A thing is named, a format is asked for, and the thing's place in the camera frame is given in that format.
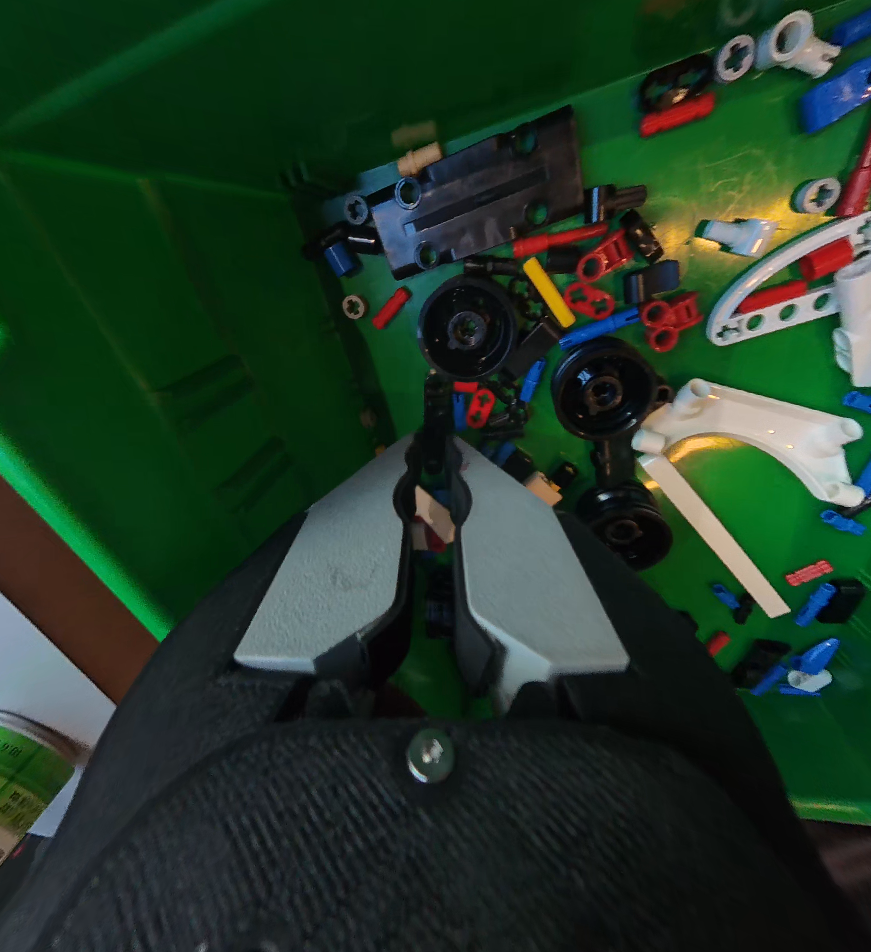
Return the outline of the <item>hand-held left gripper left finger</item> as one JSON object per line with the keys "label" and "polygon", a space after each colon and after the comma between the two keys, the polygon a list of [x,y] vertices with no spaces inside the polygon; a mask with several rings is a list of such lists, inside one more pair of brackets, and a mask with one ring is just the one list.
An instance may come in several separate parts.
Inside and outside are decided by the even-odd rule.
{"label": "hand-held left gripper left finger", "polygon": [[247,668],[299,675],[358,671],[404,601],[410,516],[406,435],[307,510],[234,651]]}

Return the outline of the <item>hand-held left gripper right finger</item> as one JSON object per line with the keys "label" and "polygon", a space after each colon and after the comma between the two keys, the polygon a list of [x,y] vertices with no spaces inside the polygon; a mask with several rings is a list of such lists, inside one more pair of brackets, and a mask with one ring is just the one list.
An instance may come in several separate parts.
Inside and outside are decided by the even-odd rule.
{"label": "hand-held left gripper right finger", "polygon": [[454,652],[504,715],[526,685],[631,663],[555,510],[459,437],[446,442],[454,534]]}

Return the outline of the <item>black toy connector piece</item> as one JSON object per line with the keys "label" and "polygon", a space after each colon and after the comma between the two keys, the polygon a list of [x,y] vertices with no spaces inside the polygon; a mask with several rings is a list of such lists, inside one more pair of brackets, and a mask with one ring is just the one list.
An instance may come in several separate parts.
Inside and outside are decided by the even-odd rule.
{"label": "black toy connector piece", "polygon": [[454,433],[454,385],[450,378],[430,370],[423,389],[420,441],[422,467],[428,475],[444,467],[446,444]]}

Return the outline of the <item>pile of small toy bricks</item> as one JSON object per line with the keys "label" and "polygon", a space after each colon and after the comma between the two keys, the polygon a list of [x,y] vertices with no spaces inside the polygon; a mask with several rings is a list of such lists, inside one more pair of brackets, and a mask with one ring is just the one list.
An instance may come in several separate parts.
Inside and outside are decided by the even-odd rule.
{"label": "pile of small toy bricks", "polygon": [[[723,293],[683,286],[680,252],[689,240],[670,232],[668,221],[695,211],[697,194],[716,191],[719,203],[726,201],[711,175],[713,159],[727,159],[727,149],[719,148],[727,138],[694,127],[713,113],[714,89],[773,66],[823,75],[839,46],[871,36],[871,8],[835,26],[831,45],[813,35],[811,14],[802,10],[784,10],[778,24],[751,36],[750,27],[763,26],[778,6],[790,2],[305,3],[313,20],[291,50],[302,53],[308,39],[313,52],[300,65],[293,91],[310,94],[310,125],[321,122],[332,141],[324,150],[356,194],[332,201],[341,222],[310,239],[304,255],[326,258],[342,280],[356,269],[359,254],[378,262],[371,267],[377,276],[389,267],[371,220],[371,194],[490,136],[566,105],[574,110],[584,184],[580,214],[408,279],[391,275],[384,288],[393,294],[373,299],[372,321],[386,327],[409,298],[406,283],[432,283],[429,274],[446,268],[454,269],[446,280],[470,275],[506,289],[519,327],[513,353],[487,380],[452,380],[454,417],[470,434],[480,433],[494,462],[524,478],[546,503],[560,500],[575,467],[564,462],[549,475],[533,472],[511,440],[521,434],[525,405],[555,347],[562,360],[602,337],[632,346],[663,380],[657,410],[679,388],[668,385],[656,360],[678,352],[684,377],[694,347],[684,350],[679,340],[707,320]],[[868,56],[805,92],[796,119],[786,119],[787,107],[762,109],[760,117],[739,107],[730,137],[749,144],[776,128],[774,138],[786,147],[792,123],[815,137],[870,99]],[[797,184],[791,206],[815,222],[783,232],[781,244],[865,212],[870,189],[871,125],[842,193],[834,178]],[[695,234],[702,244],[750,256],[742,272],[778,247],[770,245],[774,225],[768,218],[719,221],[705,213]],[[855,261],[846,240],[830,244],[769,280],[741,311],[834,286],[835,274]],[[868,387],[851,388],[844,406],[871,413]],[[595,479],[588,489],[631,479],[659,488],[641,468],[643,453],[632,448],[632,437],[586,441]],[[868,491],[866,498],[853,507],[819,500],[820,518],[832,530],[862,535],[861,515],[871,509],[871,451],[851,478]]]}

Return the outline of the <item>green plastic bin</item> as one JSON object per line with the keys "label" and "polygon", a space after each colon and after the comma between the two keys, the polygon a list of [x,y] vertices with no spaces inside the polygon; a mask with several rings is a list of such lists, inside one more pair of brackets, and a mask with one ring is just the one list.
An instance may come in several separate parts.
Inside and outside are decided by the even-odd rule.
{"label": "green plastic bin", "polygon": [[[334,278],[305,238],[348,190],[345,170],[295,92],[313,52],[291,49],[306,2],[0,2],[0,474],[157,638],[288,517],[421,425],[429,367],[409,298],[386,327],[373,299],[392,274],[368,260]],[[751,259],[702,244],[702,216],[808,227],[797,184],[851,167],[863,106],[791,145],[730,137],[739,107],[797,106],[812,82],[754,73],[714,91],[698,134],[723,136],[711,175],[669,217],[686,238],[683,286],[722,293]],[[871,413],[844,406],[835,316],[736,347],[705,322],[694,351],[655,367],[850,418],[851,477],[871,451]],[[762,450],[727,442],[674,464],[790,606],[741,625],[714,586],[744,591],[659,488],[669,557],[643,574],[689,614],[715,656],[748,674],[739,695],[790,800],[810,820],[871,826],[871,509],[862,535]]]}

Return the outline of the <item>black toy wheel rim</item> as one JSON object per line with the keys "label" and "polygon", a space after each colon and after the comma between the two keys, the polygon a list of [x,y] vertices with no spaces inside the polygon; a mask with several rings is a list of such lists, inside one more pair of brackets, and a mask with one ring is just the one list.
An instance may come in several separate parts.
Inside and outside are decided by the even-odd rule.
{"label": "black toy wheel rim", "polygon": [[417,341],[436,374],[479,383],[507,362],[518,327],[513,300],[498,281],[460,275],[442,282],[422,305]]}
{"label": "black toy wheel rim", "polygon": [[602,337],[569,350],[549,385],[555,416],[588,442],[631,438],[660,403],[663,380],[632,346]]}
{"label": "black toy wheel rim", "polygon": [[577,499],[575,512],[634,571],[659,565],[671,550],[673,534],[667,519],[650,490],[636,479],[586,490]]}

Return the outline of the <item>long white toy beam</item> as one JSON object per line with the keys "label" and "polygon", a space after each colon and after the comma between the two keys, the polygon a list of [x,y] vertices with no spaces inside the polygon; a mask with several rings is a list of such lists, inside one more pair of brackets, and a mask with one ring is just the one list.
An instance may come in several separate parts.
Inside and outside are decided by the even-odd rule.
{"label": "long white toy beam", "polygon": [[790,606],[674,464],[656,454],[638,462],[762,611],[770,619],[788,615]]}

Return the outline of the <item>white curved toy arch panel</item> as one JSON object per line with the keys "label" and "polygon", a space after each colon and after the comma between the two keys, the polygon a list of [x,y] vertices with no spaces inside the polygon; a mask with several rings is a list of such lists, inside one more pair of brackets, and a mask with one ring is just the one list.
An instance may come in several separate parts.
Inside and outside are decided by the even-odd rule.
{"label": "white curved toy arch panel", "polygon": [[644,419],[632,448],[657,456],[695,437],[726,438],[775,458],[813,497],[853,507],[868,491],[853,482],[845,447],[863,434],[850,418],[694,378]]}

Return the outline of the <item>white curved holed toy beam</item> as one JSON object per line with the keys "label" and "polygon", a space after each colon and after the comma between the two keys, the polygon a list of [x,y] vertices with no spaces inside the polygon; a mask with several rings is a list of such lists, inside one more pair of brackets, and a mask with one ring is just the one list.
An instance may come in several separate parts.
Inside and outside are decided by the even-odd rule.
{"label": "white curved holed toy beam", "polygon": [[871,209],[802,232],[740,272],[712,307],[706,320],[706,338],[724,348],[836,314],[837,299],[831,284],[776,303],[757,304],[749,312],[742,312],[741,305],[802,257],[840,240],[848,242],[853,260],[870,255]]}

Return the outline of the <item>white table with wooden edge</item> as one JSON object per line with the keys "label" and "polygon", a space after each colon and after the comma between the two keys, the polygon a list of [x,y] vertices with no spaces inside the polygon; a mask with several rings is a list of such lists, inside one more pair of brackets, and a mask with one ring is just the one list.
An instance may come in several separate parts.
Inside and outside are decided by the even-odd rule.
{"label": "white table with wooden edge", "polygon": [[0,475],[0,711],[77,749],[61,792],[29,827],[58,832],[156,636]]}

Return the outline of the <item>green drink can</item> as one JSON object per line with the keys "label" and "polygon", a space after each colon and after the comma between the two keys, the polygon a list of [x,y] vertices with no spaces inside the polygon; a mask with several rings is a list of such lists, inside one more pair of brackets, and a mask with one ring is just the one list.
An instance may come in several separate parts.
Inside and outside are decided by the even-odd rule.
{"label": "green drink can", "polygon": [[0,708],[0,895],[26,870],[41,837],[33,827],[92,754],[32,718]]}

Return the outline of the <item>black rectangular toy panel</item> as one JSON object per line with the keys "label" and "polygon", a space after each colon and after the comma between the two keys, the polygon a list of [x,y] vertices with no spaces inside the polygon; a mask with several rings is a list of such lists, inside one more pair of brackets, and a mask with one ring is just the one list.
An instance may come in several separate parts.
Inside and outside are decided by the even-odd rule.
{"label": "black rectangular toy panel", "polygon": [[483,139],[368,198],[396,280],[572,218],[584,184],[570,105]]}

